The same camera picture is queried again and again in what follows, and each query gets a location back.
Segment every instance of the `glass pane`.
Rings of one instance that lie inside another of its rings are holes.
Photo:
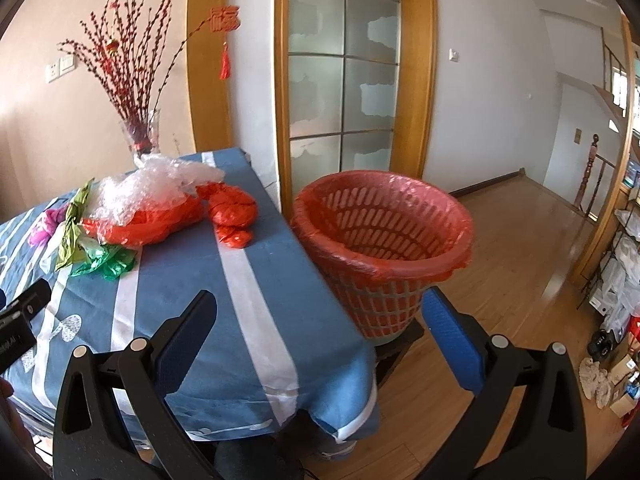
[[[340,131],[342,59],[289,57],[289,123],[291,137]]]
[[[293,197],[321,176],[340,171],[340,135],[291,141]]]
[[[342,170],[388,171],[391,132],[366,132],[342,137]]]
[[[396,114],[396,66],[346,60],[344,131],[391,130]]]
[[[289,0],[289,51],[343,54],[344,0]]]
[[[347,54],[396,62],[398,4],[391,0],[347,0]]]

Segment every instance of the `wooden newel post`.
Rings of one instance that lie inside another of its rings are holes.
[[[584,168],[584,175],[582,176],[582,182],[580,183],[580,187],[578,188],[578,193],[575,195],[574,206],[580,207],[582,204],[582,199],[584,197],[584,192],[587,189],[587,183],[589,181],[589,177],[591,176],[591,168],[593,167],[593,161],[596,159],[596,153],[598,153],[598,141],[600,137],[598,134],[593,134],[593,142],[591,143],[591,147],[589,149],[589,160],[587,160],[587,167]]]

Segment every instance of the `small red lantern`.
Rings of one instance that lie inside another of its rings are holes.
[[[118,40],[114,40],[113,38],[111,38],[109,43],[107,43],[104,46],[104,49],[107,51],[107,54],[112,56],[116,52],[119,46],[120,46],[120,42]]]

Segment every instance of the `doorway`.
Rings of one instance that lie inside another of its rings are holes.
[[[435,0],[276,0],[275,8],[284,215],[306,184],[327,174],[391,169],[421,178],[433,100]],[[422,117],[417,128],[415,116]]]

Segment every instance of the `red tassel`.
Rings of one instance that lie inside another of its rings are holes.
[[[222,51],[222,70],[220,70],[220,79],[229,79],[231,77],[231,60],[229,59],[229,47],[225,41],[225,47]]]

